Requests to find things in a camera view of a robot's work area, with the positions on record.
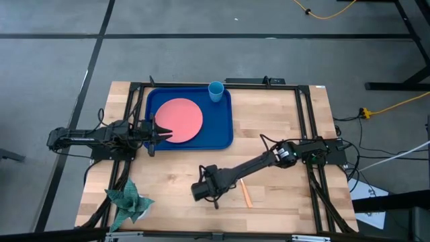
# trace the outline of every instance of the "white cable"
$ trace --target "white cable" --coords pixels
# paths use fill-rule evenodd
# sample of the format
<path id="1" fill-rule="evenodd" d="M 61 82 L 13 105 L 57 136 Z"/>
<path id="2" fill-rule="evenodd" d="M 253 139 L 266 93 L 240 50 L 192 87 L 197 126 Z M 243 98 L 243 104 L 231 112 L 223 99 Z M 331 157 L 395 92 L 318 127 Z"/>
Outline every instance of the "white cable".
<path id="1" fill-rule="evenodd" d="M 383 161 L 376 162 L 375 164 L 368 165 L 367 167 L 364 167 L 363 169 L 360 169 L 360 170 L 358 170 L 358 171 L 360 171 L 360 172 L 361 172 L 361 171 L 367 170 L 367 169 L 369 169 L 369 168 L 371 168 L 371 167 L 374 167 L 375 165 L 380 165 L 380 164 L 385 163 L 385 162 L 387 162 L 387 161 L 391 161 L 391 160 L 393 160 L 393 159 L 395 159 L 395 158 L 402 157 L 403 155 L 408 155 L 409 153 L 412 153 L 412 152 L 416 151 L 417 149 L 420 149 L 421 147 L 424 147 L 424 146 L 426 146 L 426 145 L 428 145 L 428 144 L 430 144 L 430 140 L 429 140 L 429 141 L 427 141 L 427 142 L 425 142 L 424 144 L 422 144 L 422 145 L 418 146 L 417 148 L 413 148 L 413 149 L 411 149 L 410 151 L 407 151 L 407 152 L 405 152 L 405 153 L 401 153 L 401 154 L 399 154 L 399 155 L 396 155 L 396 156 L 390 157 L 390 158 L 385 159 L 385 160 L 383 160 Z"/>

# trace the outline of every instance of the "blue tray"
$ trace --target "blue tray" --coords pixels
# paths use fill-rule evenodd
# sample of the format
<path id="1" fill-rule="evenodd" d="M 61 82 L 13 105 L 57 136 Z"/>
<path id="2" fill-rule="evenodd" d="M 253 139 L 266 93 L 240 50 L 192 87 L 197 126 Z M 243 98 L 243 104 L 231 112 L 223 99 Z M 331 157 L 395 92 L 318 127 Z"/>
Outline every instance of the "blue tray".
<path id="1" fill-rule="evenodd" d="M 146 99 L 145 119 L 148 120 L 150 113 L 155 115 L 161 105 L 175 98 L 190 99 L 200 107 L 203 114 L 202 128 L 191 140 L 179 144 L 163 141 L 155 146 L 156 151 L 225 149 L 231 145 L 233 120 L 230 92 L 224 90 L 222 99 L 214 103 L 209 98 L 207 87 L 157 88 Z"/>

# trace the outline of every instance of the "yellow cable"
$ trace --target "yellow cable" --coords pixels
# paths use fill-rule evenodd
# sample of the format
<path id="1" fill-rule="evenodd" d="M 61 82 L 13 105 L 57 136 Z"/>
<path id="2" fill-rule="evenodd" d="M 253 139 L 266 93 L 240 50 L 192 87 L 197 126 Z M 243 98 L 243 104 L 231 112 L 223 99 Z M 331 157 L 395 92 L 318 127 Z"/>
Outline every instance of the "yellow cable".
<path id="1" fill-rule="evenodd" d="M 304 11 L 306 11 L 307 10 L 307 8 L 305 8 L 305 7 L 303 7 L 303 5 L 302 4 L 300 4 L 297 0 L 293 0 L 293 1 L 295 1 Z M 333 15 L 331 15 L 331 16 L 329 16 L 329 17 L 319 17 L 319 16 L 317 16 L 317 15 L 315 15 L 315 14 L 313 14 L 311 11 L 309 11 L 309 15 L 311 15 L 312 17 L 315 17 L 315 18 L 317 18 L 317 19 L 322 19 L 322 20 L 325 20 L 325 19 L 331 19 L 332 17 L 336 17 L 336 16 L 338 16 L 339 14 L 341 14 L 341 13 L 343 13 L 346 9 L 348 9 L 349 7 L 351 7 L 355 2 L 356 2 L 357 0 L 354 0 L 354 1 L 352 1 L 348 6 L 346 6 L 344 9 L 342 9 L 341 11 L 339 11 L 339 12 L 337 12 L 337 13 L 335 13 L 335 14 L 333 14 Z"/>
<path id="2" fill-rule="evenodd" d="M 430 91 L 428 91 L 428 92 L 424 93 L 423 95 L 419 95 L 418 97 L 414 97 L 414 98 L 408 99 L 408 100 L 406 100 L 406 101 L 400 102 L 400 103 L 398 103 L 398 104 L 396 104 L 396 105 L 393 105 L 393 106 L 388 107 L 388 108 L 386 108 L 386 109 L 383 109 L 383 110 L 381 110 L 381 111 L 377 111 L 377 112 L 371 112 L 371 111 L 369 111 L 369 115 L 381 114 L 381 113 L 383 113 L 383 112 L 386 112 L 386 111 L 388 111 L 388 110 L 391 110 L 391 109 L 393 109 L 393 108 L 395 108 L 395 107 L 398 107 L 398 106 L 400 106 L 400 105 L 407 104 L 407 103 L 409 103 L 409 102 L 411 102 L 411 101 L 413 101 L 413 100 L 416 100 L 416 99 L 422 98 L 422 97 L 424 97 L 424 96 L 426 96 L 426 95 L 429 95 L 429 94 L 430 94 Z"/>

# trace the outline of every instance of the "green origami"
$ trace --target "green origami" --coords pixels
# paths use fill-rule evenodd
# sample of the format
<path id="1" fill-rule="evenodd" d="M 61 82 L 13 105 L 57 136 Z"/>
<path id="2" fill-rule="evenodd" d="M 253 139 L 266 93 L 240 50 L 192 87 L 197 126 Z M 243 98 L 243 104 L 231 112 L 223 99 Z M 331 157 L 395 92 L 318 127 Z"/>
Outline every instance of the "green origami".
<path id="1" fill-rule="evenodd" d="M 131 218 L 132 222 L 135 223 L 137 218 L 154 202 L 149 198 L 141 198 L 136 185 L 130 178 L 123 192 L 117 190 L 105 190 L 105 192 L 112 203 L 119 208 L 115 221 L 110 227 L 110 232 L 117 230 L 127 218 Z"/>

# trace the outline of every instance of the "table leg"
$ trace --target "table leg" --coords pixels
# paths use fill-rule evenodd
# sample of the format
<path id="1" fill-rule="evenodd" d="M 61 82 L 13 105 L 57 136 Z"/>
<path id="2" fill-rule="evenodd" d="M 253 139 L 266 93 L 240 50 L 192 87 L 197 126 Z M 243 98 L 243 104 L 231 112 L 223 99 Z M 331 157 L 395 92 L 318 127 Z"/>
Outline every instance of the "table leg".
<path id="1" fill-rule="evenodd" d="M 18 155 L 17 153 L 13 153 L 10 151 L 6 151 L 5 149 L 0 149 L 0 158 L 2 159 L 13 159 L 15 161 L 23 161 L 24 156 Z"/>

